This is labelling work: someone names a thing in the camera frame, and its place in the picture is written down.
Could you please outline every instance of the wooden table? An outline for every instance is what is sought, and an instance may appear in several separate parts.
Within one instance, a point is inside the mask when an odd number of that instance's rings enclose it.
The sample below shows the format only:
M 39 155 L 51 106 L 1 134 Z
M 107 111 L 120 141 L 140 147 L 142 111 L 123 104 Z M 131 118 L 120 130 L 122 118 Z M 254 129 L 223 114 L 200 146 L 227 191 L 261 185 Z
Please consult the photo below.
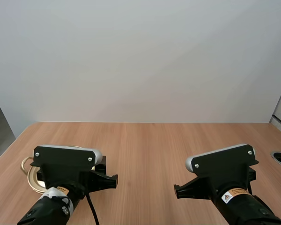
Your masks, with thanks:
M 158 124 L 40 122 L 29 126 L 0 157 L 0 225 L 16 224 L 40 197 L 20 170 L 21 161 L 41 144 L 100 149 L 107 175 L 118 174 L 117 189 L 91 194 L 103 225 L 226 224 L 208 200 L 177 199 L 174 184 L 195 178 L 188 156 L 248 143 L 260 161 L 253 168 L 253 193 L 281 218 L 281 132 L 271 124 Z M 69 225 L 94 224 L 86 199 Z

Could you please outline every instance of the silver bolt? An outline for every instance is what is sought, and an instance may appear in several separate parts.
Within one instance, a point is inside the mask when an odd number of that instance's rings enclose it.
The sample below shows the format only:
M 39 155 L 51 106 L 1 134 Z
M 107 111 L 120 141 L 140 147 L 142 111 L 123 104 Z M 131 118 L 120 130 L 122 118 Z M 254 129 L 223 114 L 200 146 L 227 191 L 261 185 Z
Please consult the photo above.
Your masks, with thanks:
M 69 210 L 67 210 L 66 206 L 63 206 L 61 209 L 64 212 L 64 214 L 66 214 L 66 215 L 69 214 Z

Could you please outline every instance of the screw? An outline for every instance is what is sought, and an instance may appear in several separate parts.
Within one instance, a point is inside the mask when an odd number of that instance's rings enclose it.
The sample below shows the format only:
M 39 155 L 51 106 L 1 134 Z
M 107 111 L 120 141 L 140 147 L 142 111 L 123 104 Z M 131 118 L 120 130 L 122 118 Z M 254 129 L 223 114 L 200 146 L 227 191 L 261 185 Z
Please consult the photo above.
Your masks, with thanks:
M 263 215 L 265 215 L 265 216 L 269 216 L 270 214 L 266 211 L 266 210 L 264 210 L 264 209 L 259 209 L 259 211 L 263 214 Z
M 33 213 L 35 212 L 35 210 L 31 210 L 27 213 L 26 217 L 30 217 Z
M 64 214 L 66 214 L 66 215 L 69 214 L 69 210 L 67 210 L 66 206 L 63 206 L 61 209 L 64 212 Z

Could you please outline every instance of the warning label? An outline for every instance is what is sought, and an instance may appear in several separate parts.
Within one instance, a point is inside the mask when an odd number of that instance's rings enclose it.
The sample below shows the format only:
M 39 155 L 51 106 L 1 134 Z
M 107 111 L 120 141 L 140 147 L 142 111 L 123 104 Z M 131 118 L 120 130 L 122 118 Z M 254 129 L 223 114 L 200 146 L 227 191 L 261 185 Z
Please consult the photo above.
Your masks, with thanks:
M 234 188 L 227 191 L 223 196 L 223 201 L 227 204 L 233 197 L 237 195 L 249 195 L 249 193 L 242 188 Z
M 62 193 L 64 193 L 65 195 L 67 195 L 67 194 L 69 193 L 69 190 L 66 189 L 66 188 L 64 188 L 64 187 L 57 187 L 57 189 L 58 189 L 59 191 L 61 191 Z

